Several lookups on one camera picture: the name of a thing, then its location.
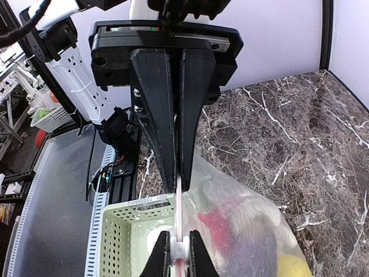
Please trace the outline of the yellow bell pepper toy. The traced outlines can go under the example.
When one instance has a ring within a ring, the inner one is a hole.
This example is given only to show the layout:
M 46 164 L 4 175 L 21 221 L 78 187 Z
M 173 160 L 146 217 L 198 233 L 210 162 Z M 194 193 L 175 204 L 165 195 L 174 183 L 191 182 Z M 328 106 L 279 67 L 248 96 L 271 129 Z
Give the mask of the yellow bell pepper toy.
M 307 262 L 293 255 L 279 256 L 277 266 L 278 277 L 312 277 Z

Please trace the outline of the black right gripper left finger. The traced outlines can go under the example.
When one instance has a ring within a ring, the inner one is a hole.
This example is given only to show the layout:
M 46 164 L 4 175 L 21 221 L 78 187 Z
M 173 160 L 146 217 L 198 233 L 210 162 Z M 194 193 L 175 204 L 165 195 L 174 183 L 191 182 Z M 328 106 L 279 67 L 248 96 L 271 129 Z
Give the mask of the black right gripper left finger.
M 170 232 L 162 231 L 153 247 L 139 277 L 169 277 L 170 275 Z

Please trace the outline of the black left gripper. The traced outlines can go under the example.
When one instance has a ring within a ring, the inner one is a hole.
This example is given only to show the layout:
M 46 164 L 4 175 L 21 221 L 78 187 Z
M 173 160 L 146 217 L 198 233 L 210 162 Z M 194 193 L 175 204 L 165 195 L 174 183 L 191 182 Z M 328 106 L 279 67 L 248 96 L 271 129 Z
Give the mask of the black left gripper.
M 191 48 L 183 50 L 179 91 L 179 174 L 182 190 L 188 191 L 200 112 L 203 103 L 218 100 L 220 88 L 238 67 L 236 58 L 243 48 L 239 31 L 167 20 L 97 21 L 89 45 L 98 87 L 106 91 L 131 83 L 140 109 L 138 121 L 154 150 L 167 193 L 176 187 L 176 155 L 171 60 L 165 50 L 178 57 L 182 49 Z M 195 50 L 202 46 L 210 50 Z

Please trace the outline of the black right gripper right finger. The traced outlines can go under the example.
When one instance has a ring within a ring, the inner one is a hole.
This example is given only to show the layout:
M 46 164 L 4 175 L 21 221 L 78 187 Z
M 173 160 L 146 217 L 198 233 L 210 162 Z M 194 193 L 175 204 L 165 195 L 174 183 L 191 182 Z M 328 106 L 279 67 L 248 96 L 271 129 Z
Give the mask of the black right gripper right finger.
M 219 277 L 199 231 L 190 231 L 189 239 L 190 256 L 187 276 Z

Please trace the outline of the white cauliflower toy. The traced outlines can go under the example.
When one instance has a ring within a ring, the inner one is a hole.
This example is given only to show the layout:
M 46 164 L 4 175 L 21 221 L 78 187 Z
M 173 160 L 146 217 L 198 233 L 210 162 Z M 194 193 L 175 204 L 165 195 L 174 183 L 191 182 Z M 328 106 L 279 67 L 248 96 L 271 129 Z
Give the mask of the white cauliflower toy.
M 233 230 L 240 233 L 256 219 L 266 222 L 267 226 L 277 227 L 281 224 L 281 213 L 270 200 L 253 196 L 244 198 L 240 204 L 232 208 L 229 219 Z

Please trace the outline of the clear zip top bag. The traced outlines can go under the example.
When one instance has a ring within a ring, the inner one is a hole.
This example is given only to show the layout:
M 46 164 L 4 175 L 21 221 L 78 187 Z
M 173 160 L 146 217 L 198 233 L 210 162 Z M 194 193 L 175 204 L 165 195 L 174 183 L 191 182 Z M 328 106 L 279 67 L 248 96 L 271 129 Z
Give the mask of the clear zip top bag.
M 275 203 L 200 156 L 176 195 L 174 234 L 180 276 L 311 276 Z

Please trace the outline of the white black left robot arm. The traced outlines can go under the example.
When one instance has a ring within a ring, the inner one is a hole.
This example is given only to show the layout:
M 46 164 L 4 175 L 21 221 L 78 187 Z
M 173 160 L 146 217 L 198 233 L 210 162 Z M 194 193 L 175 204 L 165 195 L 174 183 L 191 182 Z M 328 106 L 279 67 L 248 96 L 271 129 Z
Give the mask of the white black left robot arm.
M 21 26 L 1 35 L 6 47 L 25 39 L 33 55 L 67 85 L 100 138 L 119 154 L 132 143 L 128 116 L 108 96 L 129 87 L 131 105 L 159 163 L 168 192 L 190 188 L 194 142 L 203 106 L 215 103 L 237 69 L 243 41 L 214 20 L 228 1 L 131 1 L 128 20 L 98 21 L 88 42 L 91 63 L 77 47 L 72 15 L 108 11 L 118 1 L 38 1 L 20 14 Z

